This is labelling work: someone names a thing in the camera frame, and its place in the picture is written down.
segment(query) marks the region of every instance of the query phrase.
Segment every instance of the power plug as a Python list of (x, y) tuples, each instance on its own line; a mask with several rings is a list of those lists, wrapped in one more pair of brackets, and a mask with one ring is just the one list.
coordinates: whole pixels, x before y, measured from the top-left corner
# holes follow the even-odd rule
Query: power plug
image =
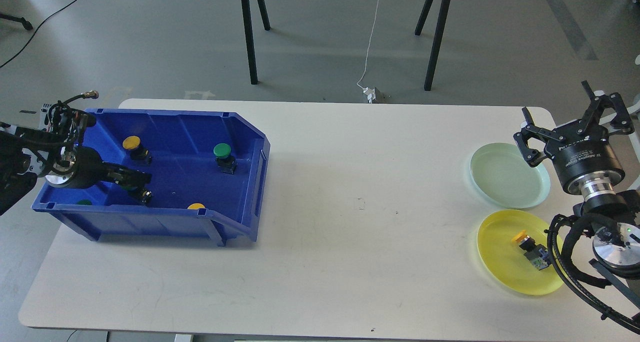
[(376, 87), (373, 87), (373, 89), (369, 87), (363, 88), (362, 93), (366, 97), (366, 102), (369, 104), (385, 102), (385, 95), (382, 94), (381, 91), (378, 91)]

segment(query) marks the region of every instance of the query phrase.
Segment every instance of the green button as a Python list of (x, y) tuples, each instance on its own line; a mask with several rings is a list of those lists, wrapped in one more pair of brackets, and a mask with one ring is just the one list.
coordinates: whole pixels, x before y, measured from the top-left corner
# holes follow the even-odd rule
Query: green button
[(231, 155), (231, 146), (227, 143), (218, 143), (213, 148), (213, 154), (220, 159), (225, 159)]

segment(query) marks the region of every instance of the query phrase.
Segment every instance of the table top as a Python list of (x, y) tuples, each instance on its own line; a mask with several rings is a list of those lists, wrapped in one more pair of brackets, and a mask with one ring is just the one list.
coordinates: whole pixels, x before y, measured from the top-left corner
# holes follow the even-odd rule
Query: table top
[[(482, 145), (513, 143), (517, 107), (126, 100), (121, 108), (233, 111), (265, 132), (258, 242), (91, 242), (62, 226), (20, 311), (27, 326), (359, 339), (633, 336), (564, 286), (525, 296), (484, 269), (476, 232), (501, 208), (474, 189), (469, 161)], [(530, 111), (537, 125), (555, 126), (546, 110)], [(551, 221), (581, 199), (564, 194), (544, 165), (551, 192), (528, 211)], [(588, 245), (574, 255), (593, 256)], [(615, 291), (599, 296), (624, 304)]]

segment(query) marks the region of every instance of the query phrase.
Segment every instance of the black stand leg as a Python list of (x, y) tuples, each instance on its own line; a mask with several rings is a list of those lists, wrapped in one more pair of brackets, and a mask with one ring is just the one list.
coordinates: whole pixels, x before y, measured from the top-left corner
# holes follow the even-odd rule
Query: black stand leg
[(251, 26), (251, 9), (249, 0), (242, 2), (242, 22), (244, 23), (244, 39), (246, 41), (246, 56), (249, 59), (249, 76), (251, 84), (258, 84), (258, 71), (256, 69), (256, 51), (254, 50), (254, 31)]
[(0, 13), (0, 19), (16, 21), (18, 23), (22, 23), (22, 27), (24, 29), (26, 29), (26, 30), (34, 29), (34, 26), (31, 23), (29, 23), (28, 21), (26, 21), (25, 18), (18, 18), (18, 17), (14, 17), (14, 16), (10, 16), (10, 15), (7, 15), (7, 14)]
[(442, 0), (440, 12), (438, 14), (438, 24), (436, 25), (436, 34), (433, 37), (433, 45), (431, 47), (431, 56), (429, 57), (429, 66), (427, 67), (427, 77), (424, 80), (424, 90), (432, 90), (434, 82), (434, 74), (436, 72), (436, 63), (438, 62), (438, 54), (442, 42), (442, 34), (444, 34), (444, 25), (447, 22), (447, 13), (449, 12), (449, 4), (451, 0)]
[(258, 7), (260, 8), (260, 16), (262, 17), (262, 24), (264, 25), (264, 29), (271, 30), (272, 26), (269, 24), (269, 16), (267, 16), (265, 0), (258, 0)]
[(418, 25), (415, 26), (414, 34), (416, 34), (416, 36), (420, 36), (423, 32), (423, 27), (425, 26), (425, 21), (427, 20), (429, 10), (432, 8), (432, 4), (434, 4), (434, 0), (424, 0), (424, 6), (422, 7), (422, 13), (420, 14)]

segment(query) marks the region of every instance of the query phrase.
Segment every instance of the concrete floor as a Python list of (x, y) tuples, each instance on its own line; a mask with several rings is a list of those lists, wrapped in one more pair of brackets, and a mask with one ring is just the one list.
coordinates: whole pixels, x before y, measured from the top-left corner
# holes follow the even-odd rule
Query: concrete floor
[[(0, 11), (37, 26), (71, 1), (0, 0)], [(37, 116), (20, 111), (90, 89), (101, 97), (76, 108), (115, 108), (127, 98), (364, 102), (356, 82), (376, 0), (267, 0), (270, 32), (261, 28), (252, 1), (258, 86), (249, 83), (240, 0), (79, 0), (0, 69), (0, 120), (35, 127)], [(640, 7), (631, 0), (452, 0), (427, 93), (422, 86), (439, 2), (416, 37), (423, 2), (380, 0), (362, 85), (377, 87), (387, 103), (538, 106), (564, 123), (588, 106), (582, 80), (619, 92), (627, 105), (640, 93), (634, 64)], [(566, 12), (578, 27), (568, 36)], [(0, 21), (0, 63), (31, 33)], [(586, 44), (575, 49), (579, 34)], [(612, 143), (630, 176), (621, 185), (626, 188), (640, 167), (625, 137)], [(0, 340), (66, 340), (72, 331), (33, 330), (17, 319), (59, 223), (34, 225), (10, 212), (0, 218)], [(71, 336), (105, 339), (106, 332)], [(110, 340), (173, 336), (115, 332)]]

